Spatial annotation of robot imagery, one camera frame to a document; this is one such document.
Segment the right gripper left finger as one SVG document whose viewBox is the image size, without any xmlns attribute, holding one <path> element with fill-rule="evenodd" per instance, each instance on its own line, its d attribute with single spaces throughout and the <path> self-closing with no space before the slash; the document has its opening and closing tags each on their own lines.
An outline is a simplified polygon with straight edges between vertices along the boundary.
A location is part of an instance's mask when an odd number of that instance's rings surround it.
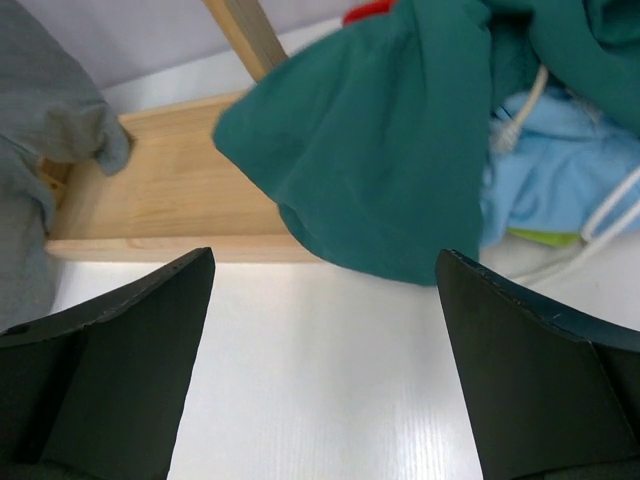
<svg viewBox="0 0 640 480">
<path fill-rule="evenodd" d="M 164 479 L 215 275 L 198 248 L 1 336 L 5 479 Z"/>
</svg>

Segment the lime green shorts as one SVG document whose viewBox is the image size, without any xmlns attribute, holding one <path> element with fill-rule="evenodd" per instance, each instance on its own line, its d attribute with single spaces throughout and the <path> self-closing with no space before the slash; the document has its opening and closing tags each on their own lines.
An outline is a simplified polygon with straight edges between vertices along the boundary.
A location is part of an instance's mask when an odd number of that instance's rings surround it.
<svg viewBox="0 0 640 480">
<path fill-rule="evenodd" d="M 553 248 L 565 248 L 582 242 L 579 233 L 544 232 L 509 228 L 507 232 L 518 238 Z"/>
</svg>

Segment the dark green shorts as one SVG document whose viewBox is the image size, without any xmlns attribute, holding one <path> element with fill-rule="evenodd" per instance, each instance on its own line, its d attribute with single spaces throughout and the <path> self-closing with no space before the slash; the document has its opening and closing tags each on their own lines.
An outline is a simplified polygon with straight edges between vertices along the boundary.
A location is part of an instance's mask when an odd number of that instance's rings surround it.
<svg viewBox="0 0 640 480">
<path fill-rule="evenodd" d="M 213 140 L 338 266 L 417 285 L 477 257 L 491 151 L 549 87 L 639 137 L 635 1 L 396 1 L 310 45 L 220 117 Z"/>
</svg>

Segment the light blue shorts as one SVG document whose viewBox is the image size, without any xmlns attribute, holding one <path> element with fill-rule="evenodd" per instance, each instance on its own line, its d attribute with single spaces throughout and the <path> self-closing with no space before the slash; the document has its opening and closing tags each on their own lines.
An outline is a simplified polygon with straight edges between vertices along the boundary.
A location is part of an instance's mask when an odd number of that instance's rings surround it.
<svg viewBox="0 0 640 480">
<path fill-rule="evenodd" d="M 481 247 L 498 244 L 509 228 L 579 233 L 580 262 L 639 228 L 639 137 L 549 87 L 515 146 L 490 152 L 480 206 Z"/>
</svg>

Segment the grey shorts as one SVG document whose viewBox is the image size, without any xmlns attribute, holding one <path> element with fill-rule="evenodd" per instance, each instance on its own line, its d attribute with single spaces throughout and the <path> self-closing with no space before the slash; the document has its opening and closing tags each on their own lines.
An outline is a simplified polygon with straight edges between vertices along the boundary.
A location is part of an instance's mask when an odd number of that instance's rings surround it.
<svg viewBox="0 0 640 480">
<path fill-rule="evenodd" d="M 89 75 L 19 2 L 1 4 L 1 328 L 45 316 L 54 280 L 45 251 L 56 213 L 42 159 L 94 159 L 113 175 L 130 144 Z"/>
</svg>

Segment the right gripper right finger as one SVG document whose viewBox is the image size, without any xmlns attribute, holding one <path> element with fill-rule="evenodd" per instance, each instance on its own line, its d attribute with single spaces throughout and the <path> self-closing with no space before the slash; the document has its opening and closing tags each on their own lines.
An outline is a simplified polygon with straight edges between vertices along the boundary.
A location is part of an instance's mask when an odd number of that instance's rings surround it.
<svg viewBox="0 0 640 480">
<path fill-rule="evenodd" d="M 453 250 L 436 279 L 485 478 L 638 477 L 637 331 Z"/>
</svg>

